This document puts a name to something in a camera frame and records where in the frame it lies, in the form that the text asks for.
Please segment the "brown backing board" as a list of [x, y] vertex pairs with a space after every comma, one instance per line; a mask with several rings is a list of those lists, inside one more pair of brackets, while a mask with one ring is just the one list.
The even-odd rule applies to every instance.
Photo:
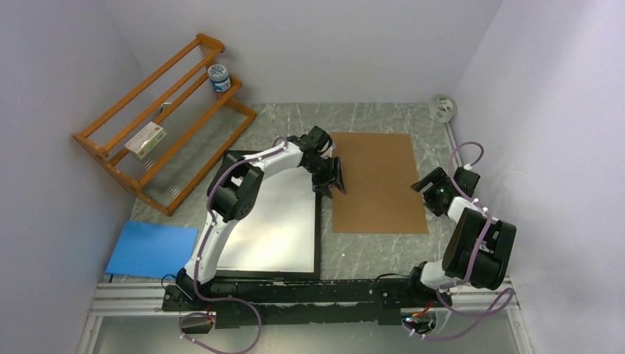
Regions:
[[429, 233], [425, 206], [411, 185], [419, 180], [406, 133], [334, 132], [346, 193], [332, 199], [336, 233]]

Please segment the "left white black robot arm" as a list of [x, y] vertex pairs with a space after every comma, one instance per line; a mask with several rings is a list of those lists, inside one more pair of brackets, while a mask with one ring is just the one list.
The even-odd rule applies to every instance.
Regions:
[[301, 136], [279, 137], [270, 148], [258, 153], [228, 152], [223, 156], [207, 191], [203, 231], [189, 261], [175, 277], [185, 304], [200, 310], [212, 300], [210, 288], [226, 241], [254, 208], [265, 180], [301, 168], [311, 175], [314, 193], [331, 198], [333, 190], [346, 192], [341, 160], [333, 156], [334, 149], [330, 134], [314, 126]]

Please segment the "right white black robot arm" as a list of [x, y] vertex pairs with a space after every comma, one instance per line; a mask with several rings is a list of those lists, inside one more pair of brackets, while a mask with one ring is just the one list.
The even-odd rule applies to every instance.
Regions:
[[437, 167], [411, 185], [422, 193], [426, 209], [455, 223], [442, 259], [423, 262], [411, 271], [405, 296], [412, 305], [425, 305], [435, 291], [456, 285], [495, 290], [502, 284], [517, 227], [478, 206], [473, 194], [479, 179], [479, 174], [464, 167], [453, 176]]

